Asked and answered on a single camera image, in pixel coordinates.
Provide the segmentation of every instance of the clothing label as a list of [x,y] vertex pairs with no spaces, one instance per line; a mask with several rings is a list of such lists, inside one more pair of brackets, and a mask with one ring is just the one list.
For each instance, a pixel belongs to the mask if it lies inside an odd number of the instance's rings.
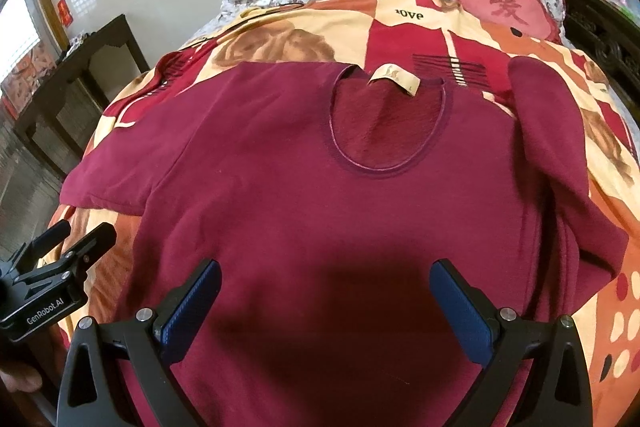
[[389,80],[392,80],[411,96],[415,96],[418,92],[418,87],[420,86],[420,78],[409,73],[409,71],[403,70],[400,66],[396,66],[395,64],[383,64],[380,66],[371,75],[369,84],[374,80],[379,80],[380,78],[388,78]]

